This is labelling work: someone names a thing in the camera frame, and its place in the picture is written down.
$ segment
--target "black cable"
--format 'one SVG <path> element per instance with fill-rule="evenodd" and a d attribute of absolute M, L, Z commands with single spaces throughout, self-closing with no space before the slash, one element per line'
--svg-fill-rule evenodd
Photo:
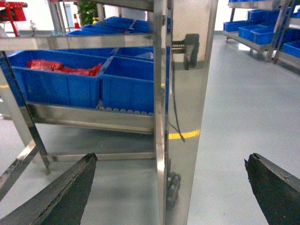
<path fill-rule="evenodd" d="M 169 124 L 170 124 L 170 126 L 172 128 L 174 128 L 178 132 L 178 134 L 180 135 L 180 138 L 185 143 L 186 139 L 183 137 L 183 135 L 182 135 L 182 133 L 180 131 L 179 121 L 178 121 L 178 115 L 177 115 L 176 100 L 175 100 L 175 63 L 173 61 L 172 61 L 172 90 L 173 90 L 174 113 L 175 113 L 175 119 L 176 119 L 177 128 L 175 126 L 173 126 L 170 122 L 169 122 Z"/>

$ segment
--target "orange traffic cone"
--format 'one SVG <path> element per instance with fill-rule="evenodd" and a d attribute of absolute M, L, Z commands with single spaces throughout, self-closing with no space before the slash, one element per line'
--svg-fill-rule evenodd
<path fill-rule="evenodd" d="M 74 14 L 74 27 L 75 27 L 75 29 L 79 29 L 80 28 L 76 14 Z"/>

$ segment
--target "green plant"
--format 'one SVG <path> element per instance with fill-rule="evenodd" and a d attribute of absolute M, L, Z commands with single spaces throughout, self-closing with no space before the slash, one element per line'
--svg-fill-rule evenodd
<path fill-rule="evenodd" d="M 81 15 L 81 19 L 84 25 L 93 23 L 93 15 L 97 12 L 97 3 L 90 2 L 88 0 L 81 0 L 76 3 L 78 6 L 78 14 Z"/>

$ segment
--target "stainless steel rack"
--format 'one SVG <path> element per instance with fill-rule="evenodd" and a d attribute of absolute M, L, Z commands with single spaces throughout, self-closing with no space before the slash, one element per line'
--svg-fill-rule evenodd
<path fill-rule="evenodd" d="M 286 25 L 283 28 L 283 34 L 282 34 L 281 39 L 279 40 L 278 46 L 281 46 L 285 32 L 289 28 L 289 26 L 292 26 L 295 29 L 300 29 L 300 18 L 291 18 L 289 15 Z M 276 63 L 277 61 L 282 61 L 282 62 L 289 64 L 295 68 L 300 69 L 300 58 L 295 57 L 290 54 L 287 54 L 287 53 L 283 52 L 282 49 L 278 49 L 275 54 L 274 63 Z"/>
<path fill-rule="evenodd" d="M 4 180 L 0 179 L 0 200 L 21 176 L 34 156 L 36 156 L 36 160 L 43 162 L 48 173 L 51 172 L 49 170 L 50 163 L 78 160 L 82 156 L 81 154 L 70 155 L 63 152 L 48 154 L 35 126 L 36 122 L 142 133 L 153 136 L 153 145 L 155 146 L 153 151 L 113 154 L 96 152 L 96 155 L 99 160 L 155 159 L 159 224 L 187 224 L 218 0 L 199 0 L 196 2 L 193 0 L 139 0 L 134 1 L 134 6 L 132 5 L 133 1 L 125 0 L 97 0 L 97 2 L 153 11 L 150 18 L 153 19 L 154 32 L 149 34 L 0 39 L 0 50 L 2 51 L 0 61 L 2 65 L 6 65 L 0 69 L 0 95 L 7 105 L 9 116 L 19 132 L 24 146 L 26 146 L 17 158 L 18 163 L 13 166 L 14 169 L 9 173 L 10 175 Z M 182 12 L 188 15 L 184 20 L 182 19 Z M 167 32 L 167 18 L 173 22 L 171 32 Z M 187 43 L 182 41 L 186 34 L 189 34 L 188 37 L 198 38 L 194 46 L 189 44 L 190 40 Z M 172 66 L 170 66 L 166 64 L 166 51 L 172 49 L 173 40 L 176 40 L 177 43 L 183 43 L 180 46 L 180 51 L 176 48 L 175 52 L 186 55 L 175 55 L 171 52 Z M 154 47 L 155 110 L 153 115 L 26 102 L 4 52 L 150 45 Z M 170 73 L 167 74 L 170 85 L 169 92 L 166 92 L 165 89 L 167 66 L 170 70 Z M 165 111 L 166 95 L 169 95 L 167 112 Z M 170 171 L 176 171 L 182 179 L 180 198 L 176 202 L 176 207 L 166 210 L 166 181 Z"/>
<path fill-rule="evenodd" d="M 276 45 L 278 42 L 278 37 L 280 31 L 283 27 L 284 20 L 287 17 L 288 7 L 293 6 L 295 4 L 295 0 L 261 0 L 261 1 L 249 1 L 249 2 L 229 2 L 228 6 L 232 8 L 231 18 L 230 21 L 233 21 L 234 13 L 236 8 L 248 8 L 248 9 L 263 9 L 263 10 L 274 10 L 280 9 L 280 13 L 276 22 L 276 26 L 274 28 L 274 36 L 272 39 L 271 44 L 267 45 L 258 45 L 253 43 L 247 39 L 238 36 L 237 32 L 227 32 L 223 31 L 224 35 L 227 36 L 228 39 L 233 39 L 238 41 L 249 48 L 256 50 L 258 52 L 265 52 L 267 51 L 266 60 L 271 61 L 273 52 L 276 49 Z"/>

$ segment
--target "epoxy floor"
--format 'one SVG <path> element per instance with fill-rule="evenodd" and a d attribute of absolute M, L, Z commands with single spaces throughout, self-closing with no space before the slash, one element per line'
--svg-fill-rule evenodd
<path fill-rule="evenodd" d="M 267 63 L 244 45 L 216 35 L 210 63 L 189 225 L 267 225 L 244 167 L 257 152 L 300 178 L 300 73 Z M 51 151 L 99 151 L 112 132 L 39 124 Z M 152 149 L 151 137 L 120 135 L 114 148 Z M 23 149 L 11 121 L 0 120 L 0 173 Z M 0 202 L 0 218 L 57 178 L 30 164 Z M 98 162 L 82 224 L 157 224 L 155 162 Z"/>

